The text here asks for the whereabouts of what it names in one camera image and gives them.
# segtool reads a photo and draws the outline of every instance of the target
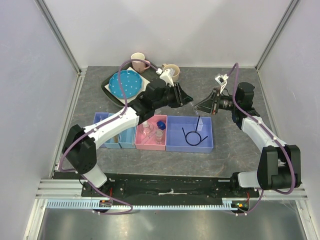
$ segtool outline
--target beige mug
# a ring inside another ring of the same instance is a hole
[[[141,52],[136,52],[136,53],[132,54],[131,59],[144,60],[150,64],[150,62],[146,60],[145,55]],[[146,66],[146,64],[142,61],[133,61],[132,67],[136,72],[142,74],[146,69],[150,68],[150,65]]]
[[[174,64],[165,64],[165,63],[162,64],[162,70],[165,71],[167,69],[170,69],[170,72],[172,73],[172,74],[170,74],[172,80],[174,82],[177,82],[178,78],[179,78],[179,74],[180,74],[180,68]]]

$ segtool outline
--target gray countertop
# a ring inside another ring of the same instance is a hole
[[[111,103],[101,89],[101,83],[118,70],[115,66],[91,66],[88,68],[76,104],[71,125],[81,127],[93,123],[96,112],[116,113],[119,107]],[[216,74],[225,74],[229,68],[182,67],[179,82],[183,90],[198,103],[207,97],[218,84]],[[228,79],[230,94],[235,74]],[[240,69],[239,81],[255,86],[253,106],[270,127],[266,105],[256,70]],[[180,108],[161,108],[163,115],[196,116],[190,104]],[[97,164],[105,173],[157,174],[230,177],[234,172],[256,170],[260,152],[252,140],[233,123],[231,112],[219,110],[211,116],[214,149],[211,153],[166,152],[137,149],[97,150]],[[71,165],[65,161],[63,167]]]

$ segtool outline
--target polka dot plate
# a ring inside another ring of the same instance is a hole
[[[127,98],[135,96],[142,88],[142,78],[139,73],[132,70],[120,72],[121,84]],[[110,92],[119,99],[124,99],[118,82],[118,73],[115,73],[109,81]]]

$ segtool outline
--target purple bin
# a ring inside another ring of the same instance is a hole
[[[197,132],[202,139],[208,136],[197,146],[191,146],[186,142],[185,134],[195,131],[198,117],[195,116],[167,116],[166,129],[166,148],[168,152],[187,152],[187,153],[210,153],[214,148],[214,139],[212,131],[211,117],[200,117]],[[200,137],[196,133],[190,133],[187,136],[190,144],[196,144]]]

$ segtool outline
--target white wall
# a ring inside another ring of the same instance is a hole
[[[290,0],[46,0],[81,67],[255,66]]]
[[[0,1],[0,239],[23,238],[77,75],[33,0]]]
[[[320,1],[300,1],[260,71],[280,137],[301,150],[302,182],[320,223]]]

